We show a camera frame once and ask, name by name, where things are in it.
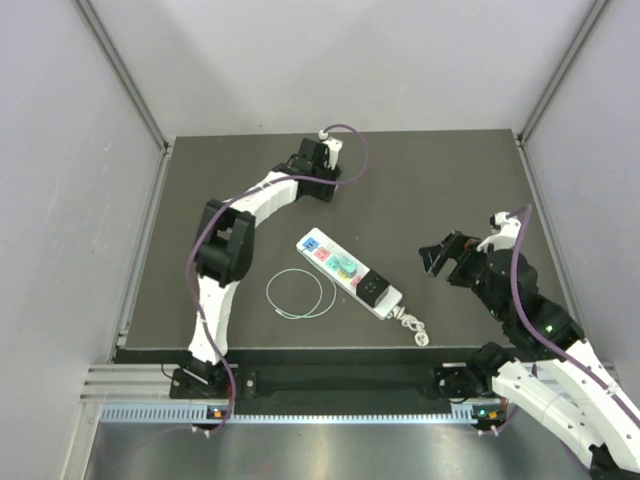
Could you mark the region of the black power plug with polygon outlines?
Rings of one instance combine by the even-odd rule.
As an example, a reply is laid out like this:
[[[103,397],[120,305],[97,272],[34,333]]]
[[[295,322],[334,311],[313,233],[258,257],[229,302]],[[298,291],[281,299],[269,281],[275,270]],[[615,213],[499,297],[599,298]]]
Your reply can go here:
[[[376,308],[387,295],[390,283],[375,270],[369,270],[356,286],[356,296],[371,308]]]

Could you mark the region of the white multicolour power strip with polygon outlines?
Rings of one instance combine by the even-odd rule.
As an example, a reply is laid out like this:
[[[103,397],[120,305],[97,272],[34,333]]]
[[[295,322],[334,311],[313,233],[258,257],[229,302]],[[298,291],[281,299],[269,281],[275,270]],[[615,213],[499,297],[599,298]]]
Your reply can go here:
[[[296,250],[376,318],[390,319],[398,312],[403,294],[320,229],[303,235]]]

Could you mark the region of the teal plug adapter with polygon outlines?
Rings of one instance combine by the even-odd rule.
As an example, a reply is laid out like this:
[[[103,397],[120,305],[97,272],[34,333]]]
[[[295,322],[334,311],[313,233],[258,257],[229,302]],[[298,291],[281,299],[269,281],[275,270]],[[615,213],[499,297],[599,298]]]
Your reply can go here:
[[[336,271],[347,276],[348,278],[354,277],[357,273],[357,263],[348,257],[336,256],[334,267]]]

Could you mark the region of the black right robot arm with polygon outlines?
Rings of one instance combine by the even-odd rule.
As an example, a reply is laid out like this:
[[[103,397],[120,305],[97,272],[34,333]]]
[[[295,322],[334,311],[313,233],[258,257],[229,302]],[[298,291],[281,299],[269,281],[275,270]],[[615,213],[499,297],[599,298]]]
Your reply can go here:
[[[419,255],[427,275],[455,263],[447,281],[470,290],[501,324],[524,363],[495,343],[466,363],[476,394],[495,394],[558,438],[593,479],[639,476],[639,410],[599,360],[586,334],[557,303],[539,292],[538,274],[521,254],[519,220],[485,239],[459,231]]]

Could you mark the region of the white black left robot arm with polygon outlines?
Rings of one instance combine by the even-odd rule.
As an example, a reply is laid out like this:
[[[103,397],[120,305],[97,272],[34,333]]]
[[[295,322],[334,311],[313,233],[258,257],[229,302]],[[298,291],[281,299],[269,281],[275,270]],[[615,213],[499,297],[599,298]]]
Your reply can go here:
[[[196,301],[188,369],[192,384],[203,395],[216,396],[226,387],[227,374],[216,365],[228,351],[230,310],[253,261],[256,228],[301,197],[331,201],[342,174],[338,166],[342,146],[325,132],[318,140],[305,138],[297,153],[242,195],[205,205],[188,268],[195,275],[188,285]]]

